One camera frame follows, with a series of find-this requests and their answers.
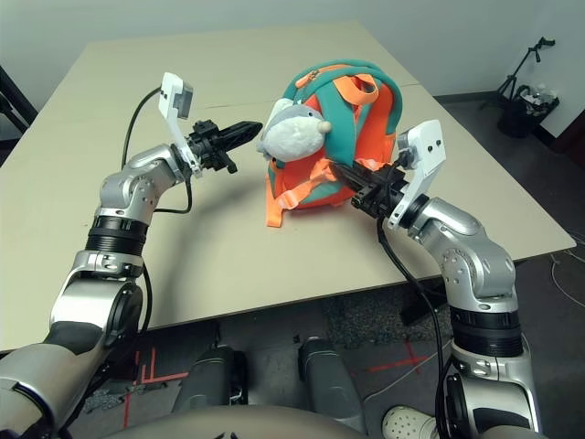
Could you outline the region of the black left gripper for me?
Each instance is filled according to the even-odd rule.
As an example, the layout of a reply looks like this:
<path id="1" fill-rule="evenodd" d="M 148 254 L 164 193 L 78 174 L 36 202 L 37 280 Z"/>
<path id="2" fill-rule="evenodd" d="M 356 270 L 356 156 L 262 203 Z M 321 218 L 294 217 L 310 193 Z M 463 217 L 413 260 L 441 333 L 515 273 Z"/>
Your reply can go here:
<path id="1" fill-rule="evenodd" d="M 230 174 L 238 171 L 228 151 L 249 143 L 261 131 L 262 123 L 242 121 L 219 129 L 211 120 L 197 121 L 187 143 L 204 169 L 219 171 L 226 168 Z"/>

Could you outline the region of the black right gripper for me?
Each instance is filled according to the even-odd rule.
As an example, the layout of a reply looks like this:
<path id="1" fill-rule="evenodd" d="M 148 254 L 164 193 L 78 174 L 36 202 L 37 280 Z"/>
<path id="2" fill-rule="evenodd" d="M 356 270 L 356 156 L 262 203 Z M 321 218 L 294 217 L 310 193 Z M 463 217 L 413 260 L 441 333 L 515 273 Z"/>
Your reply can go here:
<path id="1" fill-rule="evenodd" d="M 351 166 L 333 162 L 332 172 L 356 192 L 354 207 L 374 219 L 389 218 L 403 198 L 400 191 L 407 186 L 405 173 L 391 165 L 383 165 L 374 171 L 358 162 Z"/>

